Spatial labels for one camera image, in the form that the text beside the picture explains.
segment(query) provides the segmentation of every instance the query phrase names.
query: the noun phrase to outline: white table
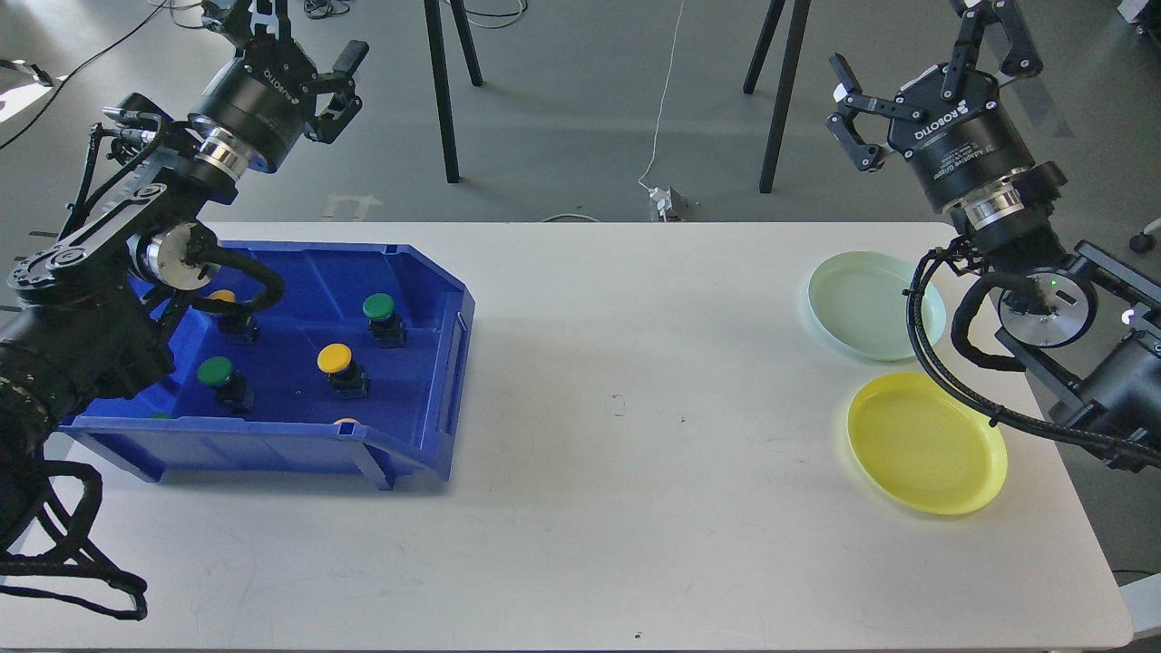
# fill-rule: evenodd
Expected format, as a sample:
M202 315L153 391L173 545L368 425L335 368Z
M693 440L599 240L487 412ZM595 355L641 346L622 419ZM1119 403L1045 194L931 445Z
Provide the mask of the white table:
M949 227L215 229L410 243L467 284L452 482L150 486L75 447L106 478L93 539L149 580L150 616L0 597L0 647L1048 650L1132 634L1051 443L1005 431L1007 486L959 518L909 511L853 467L850 399L917 366L815 333L807 278L848 250L916 260ZM957 306L966 281L937 286ZM946 338L939 351L952 358ZM1037 411L1023 376L953 369Z

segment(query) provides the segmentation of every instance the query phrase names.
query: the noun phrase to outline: white cable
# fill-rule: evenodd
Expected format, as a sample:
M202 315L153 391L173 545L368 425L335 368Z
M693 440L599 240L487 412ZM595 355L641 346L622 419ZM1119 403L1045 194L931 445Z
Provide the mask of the white cable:
M557 220L560 220L562 217L575 217L577 220L583 220L583 221L586 221L586 222L600 222L599 220L597 220L596 217L593 217L591 215L582 215L579 213L558 213L556 215L550 215L550 216L546 217L545 220L541 220L540 222L556 222Z
M447 5L448 7L452 6L450 0L441 0L441 1L445 5ZM468 24L476 26L479 29L504 29L505 27L514 26L515 23L520 22L520 19L524 17L525 12L528 10L528 0L515 0L515 3L517 3L517 10L512 14L513 19L510 20L506 23L503 23L503 24L484 24L484 23L477 23L476 21L474 21L474 20L471 20L469 17L468 19ZM470 16L473 12L466 10L466 13Z
M657 135L661 134L661 116L665 113L665 94L669 93L669 77L673 74L673 55L677 52L677 29L682 27L683 12L685 12L685 0L682 0L682 6L677 9L677 23L673 24L673 44L669 49L669 71L665 72L665 87L661 91L661 107L657 109L657 124L654 127L654 151L649 157L649 165L646 166L646 171L637 178L637 184L646 191L648 191L649 187L642 184L641 180L649 174L649 171L652 170L654 162L657 160Z

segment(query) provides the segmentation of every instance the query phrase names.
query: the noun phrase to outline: green plate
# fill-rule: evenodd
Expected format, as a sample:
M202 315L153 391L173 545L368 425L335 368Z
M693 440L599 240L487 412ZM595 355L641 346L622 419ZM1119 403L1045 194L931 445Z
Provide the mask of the green plate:
M914 356L907 338L907 297L915 266L879 252L834 256L810 275L810 313L843 349L871 360ZM947 308L935 286L923 294L923 328L932 344L947 325Z

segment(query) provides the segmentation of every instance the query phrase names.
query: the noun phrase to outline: black cable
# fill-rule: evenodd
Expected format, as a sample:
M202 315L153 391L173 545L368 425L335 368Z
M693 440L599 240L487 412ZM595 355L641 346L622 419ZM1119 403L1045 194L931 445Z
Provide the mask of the black cable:
M173 21L173 24L180 27L181 29L194 29L194 30L196 30L196 29L205 29L205 26L203 26L203 24L196 24L196 26L194 26L194 24L182 24L182 23L178 22L178 16L175 15L175 12L185 12L187 9L194 9L196 7L201 7L202 6L201 2L193 2L190 5L182 5L180 7L174 7L173 6L173 0L167 0L163 5L166 8L170 9L170 20Z
M92 57L85 59L84 62L81 62L81 64L79 66L74 67L72 70L72 72L70 72L63 80L60 80L60 84L57 85L57 89L53 91L52 95L49 96L49 101L45 102L43 107L41 107L41 110L36 112L36 115L33 116L33 120L30 120L28 122L28 124L24 125L23 129L21 129L20 131L17 131L15 136L13 136L12 138L5 141L3 144L0 144L0 150L3 150L8 145L12 145L13 143L15 143L17 138L20 138L21 136L23 136L26 131L28 131L29 129L33 128L33 125L36 124L36 121L41 120L41 116L44 115L44 112L49 110L49 107L52 106L52 101L57 99L57 95L59 95L60 92L64 91L65 84L68 84L70 81L72 81L72 78L78 72L80 72L81 69L84 69L88 64L95 62L96 59L99 59L102 55L104 55L109 50L113 50L117 45L121 45L130 36L137 34L137 30L139 30L140 28L145 27L145 23L147 23L151 20L153 20L153 16L158 15L158 13L160 13L161 9L164 9L164 8L165 8L165 5L157 6L152 12L150 12L150 14L147 16L145 16L145 20L143 20L142 22L137 23L137 27L135 27L131 30L129 30L129 34L127 34L127 35L122 36L121 38L114 41L111 45L109 45L104 50L101 50L100 52L93 55Z
M147 608L145 590L147 584L135 574L122 571L114 565L88 539L93 521L101 505L101 476L93 467L65 460L38 461L35 472L45 480L53 476L72 476L81 481L81 498L72 514L60 502L53 490L49 490L44 504L60 521L64 531L52 523L48 512L41 509L37 516L44 531L52 538L55 546L38 555L21 555L0 552L0 576L51 576L93 579L104 581L110 588L127 594L134 602L129 610L115 610L92 601L46 591L43 589L0 584L0 594L26 598L55 598L73 605L80 605L94 612L117 619L144 619ZM67 561L75 560L75 565Z
M341 16L351 10L347 0L302 0L302 10L312 21Z
M52 576L100 580L104 581L113 589L129 595L134 602L134 608L131 610L115 610L113 608L107 608L99 603L88 601L87 598L80 598L79 596L70 596L67 594L58 594L56 591L10 584L0 584L0 594L20 596L23 598L55 598L64 603L80 605L81 608L92 610L99 615L123 620L139 622L145 618L147 612L145 590L149 586L145 580L136 574L131 574L116 567L109 568L103 566L57 565L52 562L21 560L15 555L5 555L0 557L0 576Z
M1005 424L1026 433L1065 444L1098 446L1110 454L1119 453L1131 460L1161 468L1161 452L1138 443L1115 438L1104 433L1061 426L1052 422L1045 422L1043 419L1037 419L1034 417L1016 412L972 390L966 383L960 381L954 374L951 373L950 369L947 369L936 354L935 349L931 346L931 343L926 337L926 331L923 328L923 294L926 292L926 287L939 266L944 263L950 263L956 256L957 252L953 249L932 250L924 254L924 257L920 259L918 266L916 266L915 275L911 280L911 287L907 290L908 338L911 342L911 349L915 351L916 359L923 367L924 372L926 372L928 375L953 399L964 403L968 408L988 416L991 419L993 425L996 423Z
M157 123L158 125L157 134L153 135L153 139L150 141L149 145L145 145L144 148L142 148L139 152L134 155L134 158L129 159L129 162L125 163L125 165L122 166L121 170L115 172L113 177L107 179L104 184L98 187L98 189L94 191L92 195L89 195L89 198L85 201L85 204L80 207L79 210L75 208L73 209L73 214L68 216L68 220L65 222L65 227L60 230L62 239L65 236L73 234L74 231L85 225L85 222L88 220L88 216L93 213L93 209L96 208L96 204L101 201L101 198L103 198L106 193L111 191L114 186L121 182L121 180L124 179L130 172L132 172L134 168L136 168L146 158L149 158L150 155L156 152L157 149L161 146L161 142L165 141L165 136L170 132L171 129L175 127L182 128L189 125L188 121L165 122L165 119L163 119L157 114L143 113L140 114L140 116L152 119Z
M94 123L88 128L88 149L85 152L85 172L80 177L80 187L77 188L77 199L73 203L68 204L68 217L65 220L65 225L60 230L60 235L57 239L62 239L68 234L80 229L84 224L84 220L80 224L77 223L81 209L85 207L85 201L88 199L88 188L93 184L93 172L96 170L96 157L101 150L101 138L104 138L104 128L101 123Z
M444 0L444 3L448 5L449 2L448 2L448 0ZM470 14L473 16L481 16L481 17L484 17L484 19L512 19L512 17L519 16L520 14L522 14L522 13L525 13L527 10L528 10L528 0L520 0L520 9L515 10L515 12L507 13L507 14L486 14L484 12L473 12L471 9L469 9L467 7L463 8L463 13Z
M223 267L232 267L262 285L262 289L253 299L240 303L192 297L190 306L196 310L216 315L251 315L279 303L286 293L286 284L277 272L257 259L218 245L217 236L204 224L195 224L190 229L186 257L194 265L216 263Z

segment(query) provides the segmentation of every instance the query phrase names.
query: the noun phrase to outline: black table leg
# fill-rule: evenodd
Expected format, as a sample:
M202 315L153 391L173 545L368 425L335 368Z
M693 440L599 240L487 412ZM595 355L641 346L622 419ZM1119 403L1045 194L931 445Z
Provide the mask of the black table leg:
M444 24L439 15L439 0L424 0L427 17L427 45L432 51L432 77L435 80L435 108L439 112L439 132L444 142L444 168L448 184L460 182L460 162L455 153L455 125L452 123L452 92L447 86L447 57L444 52Z
M766 157L762 162L762 177L758 180L759 193L770 193L774 186L774 171L778 168L778 155L783 149L783 132L786 130L786 116L791 108L791 93L794 91L794 76L798 73L802 35L806 34L806 17L809 12L810 0L794 0L789 34L786 36L786 53L783 56L783 72L778 79L778 94L774 96L774 116L770 122Z
M452 3L452 16L455 19L455 29L460 31L460 46L463 48L463 58L468 62L468 77L471 78L473 86L483 86L484 78L479 74L476 43L471 40L471 24L468 22L468 12L463 8L463 0L448 1Z
M766 52L770 51L770 42L774 40L774 30L778 29L778 21L783 17L783 8L786 0L770 0L770 8L766 9L766 20L762 23L762 34L758 35L758 44L753 48L753 58L750 59L750 70L745 73L745 82L742 85L742 93L750 95L758 84L758 76L762 74L762 64L766 63Z

